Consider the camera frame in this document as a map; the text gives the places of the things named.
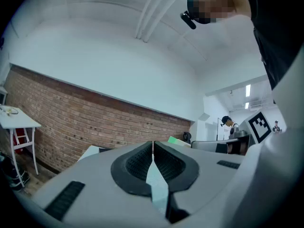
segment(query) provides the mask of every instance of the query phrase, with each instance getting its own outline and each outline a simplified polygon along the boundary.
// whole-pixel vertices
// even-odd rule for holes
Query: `ceiling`
[[[251,85],[250,96],[246,97],[246,87],[218,94],[221,103],[230,111],[243,111],[249,102],[248,111],[275,106],[268,80]]]
[[[156,1],[151,0],[145,17]],[[169,1],[161,0],[156,6],[143,34],[147,33]],[[147,0],[35,0],[32,6],[38,9],[37,13],[41,14],[42,21],[70,18],[97,19],[124,25],[132,30],[132,36],[135,37],[135,30],[146,2]],[[187,10],[187,0],[175,0],[161,17],[148,42],[161,43],[168,50],[182,57],[198,72],[208,67],[211,58],[222,54],[228,54],[233,60],[243,52],[259,53],[249,18],[235,16],[217,24],[197,24],[197,28],[192,30],[180,18],[180,13],[185,10]],[[219,65],[228,59],[227,56],[221,58],[223,59],[218,63]]]

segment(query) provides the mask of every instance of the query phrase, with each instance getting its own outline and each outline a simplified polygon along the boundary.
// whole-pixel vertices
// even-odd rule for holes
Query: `wooden floor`
[[[45,169],[38,163],[37,168],[39,175],[37,175],[33,159],[26,154],[16,154],[16,160],[29,174],[29,181],[25,184],[25,188],[20,191],[20,193],[28,197],[32,196],[45,182],[56,176],[56,174]]]

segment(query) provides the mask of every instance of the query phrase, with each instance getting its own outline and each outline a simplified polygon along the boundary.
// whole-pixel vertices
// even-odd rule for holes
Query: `red brick wall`
[[[37,158],[57,170],[75,163],[90,145],[122,147],[147,140],[181,139],[190,121],[99,95],[13,66],[6,79],[7,105],[42,127]]]

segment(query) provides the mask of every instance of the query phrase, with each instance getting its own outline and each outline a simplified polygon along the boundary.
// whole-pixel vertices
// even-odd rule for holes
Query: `red object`
[[[23,135],[25,135],[24,129],[23,128],[16,128],[16,134],[17,134],[17,136],[23,136]],[[18,140],[19,140],[19,144],[25,143],[25,137],[18,138]],[[13,143],[14,143],[14,145],[17,145],[17,141],[16,141],[16,138],[15,138],[15,135],[13,135]],[[15,150],[15,152],[17,154],[21,154],[22,151],[23,151],[23,148]]]

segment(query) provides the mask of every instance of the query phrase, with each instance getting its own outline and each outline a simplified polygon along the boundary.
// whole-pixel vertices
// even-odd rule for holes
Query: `ceiling light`
[[[246,97],[250,96],[250,88],[251,88],[251,85],[246,86]]]

